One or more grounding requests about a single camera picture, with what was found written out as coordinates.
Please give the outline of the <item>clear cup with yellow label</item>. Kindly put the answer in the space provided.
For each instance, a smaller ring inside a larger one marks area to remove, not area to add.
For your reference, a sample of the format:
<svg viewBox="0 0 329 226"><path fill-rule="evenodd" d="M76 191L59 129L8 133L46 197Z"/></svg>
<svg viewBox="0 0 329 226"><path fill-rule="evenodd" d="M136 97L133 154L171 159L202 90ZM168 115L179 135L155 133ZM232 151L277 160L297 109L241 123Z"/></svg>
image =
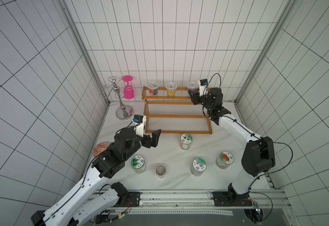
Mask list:
<svg viewBox="0 0 329 226"><path fill-rule="evenodd" d="M174 97L177 90L177 85L174 82L169 82L165 86L168 97Z"/></svg>

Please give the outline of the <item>clear cup with purple label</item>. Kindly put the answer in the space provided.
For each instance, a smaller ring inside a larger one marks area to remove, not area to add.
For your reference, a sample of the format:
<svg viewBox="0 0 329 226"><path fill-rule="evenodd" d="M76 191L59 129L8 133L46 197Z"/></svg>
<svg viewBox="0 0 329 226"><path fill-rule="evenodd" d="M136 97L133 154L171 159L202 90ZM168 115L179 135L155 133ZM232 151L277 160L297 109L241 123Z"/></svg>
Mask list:
<svg viewBox="0 0 329 226"><path fill-rule="evenodd" d="M187 84L187 92L191 94L195 94L199 91L199 85L196 82L189 82Z"/></svg>

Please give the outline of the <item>clear cup with dark seeds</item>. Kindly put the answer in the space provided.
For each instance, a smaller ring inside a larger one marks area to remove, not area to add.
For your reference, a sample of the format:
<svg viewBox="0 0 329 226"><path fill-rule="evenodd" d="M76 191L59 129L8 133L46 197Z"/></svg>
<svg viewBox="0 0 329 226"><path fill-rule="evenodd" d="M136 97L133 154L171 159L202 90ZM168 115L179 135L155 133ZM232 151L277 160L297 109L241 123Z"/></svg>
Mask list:
<svg viewBox="0 0 329 226"><path fill-rule="evenodd" d="M158 95L158 88L159 88L158 82L149 82L148 83L148 90L149 90L149 94L151 96Z"/></svg>

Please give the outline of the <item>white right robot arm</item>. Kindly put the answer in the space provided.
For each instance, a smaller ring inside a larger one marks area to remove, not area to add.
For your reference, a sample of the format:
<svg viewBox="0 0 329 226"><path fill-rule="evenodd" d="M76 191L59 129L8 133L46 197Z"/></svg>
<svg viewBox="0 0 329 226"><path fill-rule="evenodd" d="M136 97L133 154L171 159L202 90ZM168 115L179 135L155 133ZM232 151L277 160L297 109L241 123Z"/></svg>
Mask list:
<svg viewBox="0 0 329 226"><path fill-rule="evenodd" d="M228 199L239 200L248 195L253 182L275 166L274 142L269 137L250 131L232 113L223 107L222 91L212 88L209 91L189 93L194 105L202 105L207 115L216 125L224 128L244 147L242 170L235 181L228 186Z"/></svg>

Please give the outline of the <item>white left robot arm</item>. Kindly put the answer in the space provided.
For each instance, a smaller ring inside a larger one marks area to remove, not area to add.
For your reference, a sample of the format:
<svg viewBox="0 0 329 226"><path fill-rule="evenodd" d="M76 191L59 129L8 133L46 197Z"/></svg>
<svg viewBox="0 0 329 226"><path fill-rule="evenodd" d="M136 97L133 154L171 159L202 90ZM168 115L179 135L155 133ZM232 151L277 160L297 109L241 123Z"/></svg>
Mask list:
<svg viewBox="0 0 329 226"><path fill-rule="evenodd" d="M122 128L114 142L89 165L85 175L56 204L31 217L35 226L82 226L113 206L126 203L128 191L120 182L113 183L99 197L89 201L92 194L111 179L142 147L157 147L161 129L145 135L143 126Z"/></svg>

